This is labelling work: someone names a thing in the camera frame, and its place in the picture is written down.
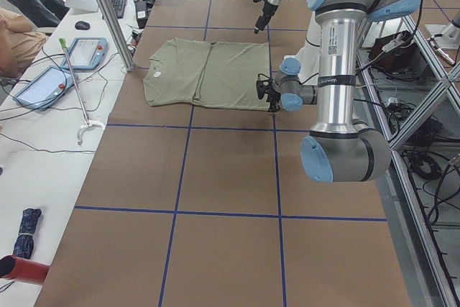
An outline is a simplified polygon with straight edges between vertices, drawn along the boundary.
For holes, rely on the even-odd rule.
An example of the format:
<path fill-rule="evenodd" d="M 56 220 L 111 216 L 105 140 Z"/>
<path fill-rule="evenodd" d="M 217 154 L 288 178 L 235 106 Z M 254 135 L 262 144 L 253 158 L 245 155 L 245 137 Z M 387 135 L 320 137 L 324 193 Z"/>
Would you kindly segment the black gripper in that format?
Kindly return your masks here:
<path fill-rule="evenodd" d="M 257 74 L 256 92 L 259 100 L 267 96 L 266 102 L 269 102 L 268 112 L 276 112 L 280 110 L 280 93 L 273 86 L 273 79 L 264 73 Z"/>
<path fill-rule="evenodd" d="M 258 17 L 254 33 L 258 34 L 259 29 L 264 29 L 269 23 L 271 18 L 275 15 L 277 11 L 277 0 L 253 0 L 254 3 L 264 2 L 262 8 L 262 15 Z"/>

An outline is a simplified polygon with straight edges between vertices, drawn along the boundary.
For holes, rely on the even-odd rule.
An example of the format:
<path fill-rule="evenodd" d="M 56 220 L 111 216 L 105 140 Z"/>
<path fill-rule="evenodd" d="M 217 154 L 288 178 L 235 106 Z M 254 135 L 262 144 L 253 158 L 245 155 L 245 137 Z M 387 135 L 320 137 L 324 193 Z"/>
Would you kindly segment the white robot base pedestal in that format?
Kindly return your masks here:
<path fill-rule="evenodd" d="M 285 55 L 284 58 L 295 58 L 299 61 L 301 69 L 298 77 L 301 82 L 306 81 L 318 72 L 319 53 L 321 48 L 321 27 L 316 23 L 316 13 L 311 14 L 305 43 L 295 55 Z"/>

